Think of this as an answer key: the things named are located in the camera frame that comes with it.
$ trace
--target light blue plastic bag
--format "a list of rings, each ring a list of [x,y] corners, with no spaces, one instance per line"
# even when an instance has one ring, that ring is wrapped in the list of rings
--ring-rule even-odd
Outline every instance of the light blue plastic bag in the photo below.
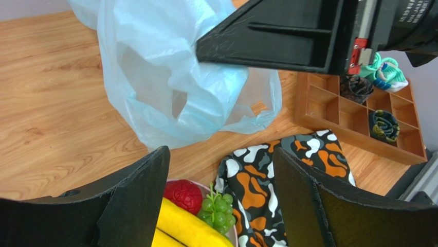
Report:
[[[230,0],[68,0],[97,29],[111,104],[150,148],[180,148],[217,131],[264,130],[281,109],[276,70],[198,63],[196,40],[230,15]],[[255,116],[250,106],[267,106]]]

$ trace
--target orange and white patterned fabric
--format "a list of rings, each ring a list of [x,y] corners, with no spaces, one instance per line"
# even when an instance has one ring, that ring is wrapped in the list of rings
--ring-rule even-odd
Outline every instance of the orange and white patterned fabric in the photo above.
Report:
[[[288,246],[273,182],[272,154],[277,147],[355,186],[338,139],[330,130],[294,135],[234,151],[221,161],[215,189],[234,197],[240,247]]]

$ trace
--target black plastic part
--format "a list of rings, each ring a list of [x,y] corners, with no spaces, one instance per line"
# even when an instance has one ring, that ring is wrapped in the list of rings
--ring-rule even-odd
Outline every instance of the black plastic part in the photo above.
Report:
[[[438,56],[435,1],[377,0],[365,13],[368,1],[250,0],[198,40],[196,55],[200,62],[344,75],[356,38],[366,38],[370,60],[380,50],[401,50],[417,67]],[[360,37],[367,15],[370,32]]]
[[[151,246],[169,159],[162,147],[57,198],[0,199],[0,246]]]
[[[436,246],[438,207],[382,197],[283,149],[273,155],[289,246]]]
[[[349,65],[359,3],[250,0],[198,40],[196,55],[201,62],[339,74]]]

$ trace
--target red ball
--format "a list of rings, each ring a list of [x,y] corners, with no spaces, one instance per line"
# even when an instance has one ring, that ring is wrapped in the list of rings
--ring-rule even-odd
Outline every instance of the red ball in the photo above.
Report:
[[[168,182],[164,197],[194,215],[199,212],[203,200],[199,187],[188,180]]]

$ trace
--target banana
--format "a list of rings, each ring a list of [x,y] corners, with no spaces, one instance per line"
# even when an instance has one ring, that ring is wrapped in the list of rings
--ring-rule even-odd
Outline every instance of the banana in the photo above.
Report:
[[[233,247],[215,229],[166,198],[161,204],[157,228],[187,247]]]
[[[151,247],[184,247],[184,245],[155,228]]]

